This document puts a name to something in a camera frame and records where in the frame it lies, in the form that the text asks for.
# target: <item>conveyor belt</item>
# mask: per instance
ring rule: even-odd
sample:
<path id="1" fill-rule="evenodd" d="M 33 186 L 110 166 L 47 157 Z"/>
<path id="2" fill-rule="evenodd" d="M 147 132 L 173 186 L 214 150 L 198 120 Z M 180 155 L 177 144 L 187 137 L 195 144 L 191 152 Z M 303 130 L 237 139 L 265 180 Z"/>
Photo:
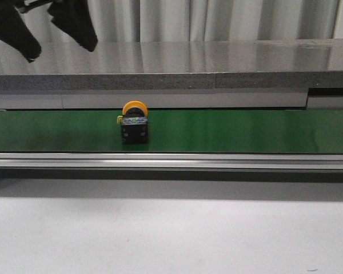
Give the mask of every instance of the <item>conveyor belt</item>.
<path id="1" fill-rule="evenodd" d="M 136 145 L 119 113 L 0 111 L 0 166 L 343 169 L 343 111 L 151 110 Z"/>

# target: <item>metal frame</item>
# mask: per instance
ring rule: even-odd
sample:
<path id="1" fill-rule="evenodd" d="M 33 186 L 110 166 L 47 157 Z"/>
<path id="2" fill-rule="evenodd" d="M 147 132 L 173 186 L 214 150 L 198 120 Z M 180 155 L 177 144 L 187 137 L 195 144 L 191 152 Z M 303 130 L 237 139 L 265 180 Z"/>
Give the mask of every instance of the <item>metal frame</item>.
<path id="1" fill-rule="evenodd" d="M 220 88 L 200 90 L 0 90 L 0 109 L 120 108 L 141 100 L 150 108 L 285 107 L 304 108 L 307 88 Z"/>
<path id="2" fill-rule="evenodd" d="M 343 170 L 343 155 L 178 153 L 0 153 L 0 168 L 208 168 Z"/>

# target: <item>stainless steel surface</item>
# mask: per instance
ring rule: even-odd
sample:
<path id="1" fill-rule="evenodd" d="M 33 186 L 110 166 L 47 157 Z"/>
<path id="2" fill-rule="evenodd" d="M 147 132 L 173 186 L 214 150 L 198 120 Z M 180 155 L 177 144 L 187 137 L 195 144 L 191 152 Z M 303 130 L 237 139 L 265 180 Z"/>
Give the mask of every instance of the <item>stainless steel surface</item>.
<path id="1" fill-rule="evenodd" d="M 0 90 L 343 87 L 343 39 L 43 44 L 28 64 L 0 44 Z"/>
<path id="2" fill-rule="evenodd" d="M 307 88 L 61 91 L 63 108 L 120 108 L 135 98 L 150 108 L 305 107 L 307 96 Z M 36 108 L 34 102 L 26 103 Z"/>
<path id="3" fill-rule="evenodd" d="M 309 96 L 308 110 L 343 110 L 343 96 Z"/>
<path id="4" fill-rule="evenodd" d="M 0 153 L 0 167 L 343 170 L 343 155 Z"/>

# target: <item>metal panel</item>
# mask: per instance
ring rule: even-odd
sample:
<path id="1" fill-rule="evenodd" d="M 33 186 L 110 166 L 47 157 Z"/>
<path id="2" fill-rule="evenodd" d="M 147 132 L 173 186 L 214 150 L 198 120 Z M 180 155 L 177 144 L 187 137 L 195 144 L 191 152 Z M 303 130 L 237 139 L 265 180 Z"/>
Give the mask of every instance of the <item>metal panel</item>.
<path id="1" fill-rule="evenodd" d="M 343 110 L 343 96 L 309 96 L 309 110 Z"/>
<path id="2" fill-rule="evenodd" d="M 119 108 L 142 100 L 151 108 L 305 107 L 305 88 L 234 88 L 198 90 L 61 91 L 64 108 Z"/>
<path id="3" fill-rule="evenodd" d="M 0 90 L 343 87 L 340 39 L 103 43 L 93 54 L 48 43 L 33 64 L 7 49 L 0 45 Z"/>
<path id="4" fill-rule="evenodd" d="M 62 98 L 56 90 L 0 90 L 0 109 L 61 109 Z"/>

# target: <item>white curtain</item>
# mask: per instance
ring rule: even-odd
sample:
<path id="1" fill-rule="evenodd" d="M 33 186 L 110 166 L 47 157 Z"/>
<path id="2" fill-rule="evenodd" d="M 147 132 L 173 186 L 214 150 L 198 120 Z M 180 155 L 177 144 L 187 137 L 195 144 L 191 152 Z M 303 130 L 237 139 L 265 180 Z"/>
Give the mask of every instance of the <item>white curtain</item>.
<path id="1" fill-rule="evenodd" d="M 88 0 L 100 41 L 331 38 L 339 0 Z M 48 6 L 23 16 L 40 42 L 71 41 Z"/>

